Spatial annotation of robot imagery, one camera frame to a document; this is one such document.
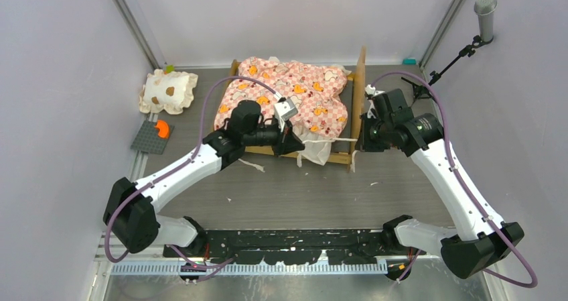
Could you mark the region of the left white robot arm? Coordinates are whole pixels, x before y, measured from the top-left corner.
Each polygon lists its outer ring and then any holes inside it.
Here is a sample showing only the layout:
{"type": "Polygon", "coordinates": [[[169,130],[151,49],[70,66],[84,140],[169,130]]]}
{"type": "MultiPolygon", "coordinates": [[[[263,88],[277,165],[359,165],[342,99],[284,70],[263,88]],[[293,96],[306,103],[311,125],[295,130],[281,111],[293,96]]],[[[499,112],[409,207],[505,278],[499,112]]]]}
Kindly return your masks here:
{"type": "Polygon", "coordinates": [[[117,180],[103,216],[107,233],[114,234],[128,253],[159,244],[175,245],[190,257],[199,256],[206,246],[201,226],[190,217],[161,216],[160,210],[200,180],[239,160],[247,147],[270,146],[276,156],[303,150],[290,121],[297,113],[292,100],[281,99],[266,124],[257,102],[241,101],[223,127],[200,140],[184,157],[137,181],[117,180]]]}

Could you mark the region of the wooden pet bed frame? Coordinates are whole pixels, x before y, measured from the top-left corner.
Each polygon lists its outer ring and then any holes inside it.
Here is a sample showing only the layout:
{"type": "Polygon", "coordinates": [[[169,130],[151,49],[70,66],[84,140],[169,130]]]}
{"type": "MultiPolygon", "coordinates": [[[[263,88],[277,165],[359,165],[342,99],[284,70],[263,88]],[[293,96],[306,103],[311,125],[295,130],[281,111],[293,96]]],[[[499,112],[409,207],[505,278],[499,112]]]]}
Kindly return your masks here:
{"type": "Polygon", "coordinates": [[[304,141],[305,149],[290,157],[301,166],[304,160],[321,166],[336,163],[352,166],[355,141],[360,131],[365,88],[366,48],[362,48],[356,66],[348,70],[339,64],[318,66],[295,60],[282,62],[276,57],[250,57],[234,61],[212,124],[222,127],[241,100],[261,106],[265,121],[273,117],[276,98],[256,79],[293,100],[298,114],[291,118],[294,133],[304,141]]]}

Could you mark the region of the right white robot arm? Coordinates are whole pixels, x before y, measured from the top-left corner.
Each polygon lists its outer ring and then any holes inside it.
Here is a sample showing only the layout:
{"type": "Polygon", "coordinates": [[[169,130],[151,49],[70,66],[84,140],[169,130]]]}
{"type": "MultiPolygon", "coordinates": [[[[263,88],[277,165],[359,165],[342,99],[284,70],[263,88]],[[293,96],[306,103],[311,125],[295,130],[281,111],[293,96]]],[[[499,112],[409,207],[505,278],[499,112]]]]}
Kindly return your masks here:
{"type": "Polygon", "coordinates": [[[480,194],[445,140],[437,117],[414,116],[400,89],[384,92],[366,86],[365,97],[370,107],[360,117],[356,149],[401,150],[426,175],[455,225],[446,229],[399,216],[382,227],[384,249],[396,255],[413,247],[436,255],[461,279],[504,259],[510,248],[503,239],[517,245],[524,231],[517,222],[505,222],[480,194]]]}

